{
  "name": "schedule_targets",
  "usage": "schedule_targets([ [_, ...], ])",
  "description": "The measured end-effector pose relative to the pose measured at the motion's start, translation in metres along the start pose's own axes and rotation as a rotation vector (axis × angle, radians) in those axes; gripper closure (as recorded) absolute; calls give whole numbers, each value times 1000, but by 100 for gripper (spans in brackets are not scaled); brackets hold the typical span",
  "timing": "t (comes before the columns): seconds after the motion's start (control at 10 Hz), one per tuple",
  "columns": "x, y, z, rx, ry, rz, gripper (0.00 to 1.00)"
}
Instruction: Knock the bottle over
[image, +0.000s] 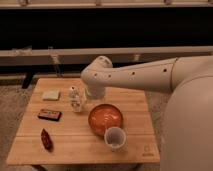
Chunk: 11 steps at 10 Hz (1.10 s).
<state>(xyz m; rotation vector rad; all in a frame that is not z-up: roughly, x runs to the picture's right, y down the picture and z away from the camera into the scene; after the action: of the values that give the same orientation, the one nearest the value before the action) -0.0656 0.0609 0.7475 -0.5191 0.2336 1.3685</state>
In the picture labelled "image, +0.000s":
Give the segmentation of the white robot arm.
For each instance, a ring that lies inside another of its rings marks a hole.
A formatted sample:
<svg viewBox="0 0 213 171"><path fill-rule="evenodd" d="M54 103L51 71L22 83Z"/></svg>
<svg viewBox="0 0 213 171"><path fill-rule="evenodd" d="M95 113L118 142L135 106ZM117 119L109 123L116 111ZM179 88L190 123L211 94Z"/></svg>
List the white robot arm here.
<svg viewBox="0 0 213 171"><path fill-rule="evenodd" d="M168 92L160 171L213 171L213 55L181 57L115 68L97 57L81 73L86 94L107 87Z"/></svg>

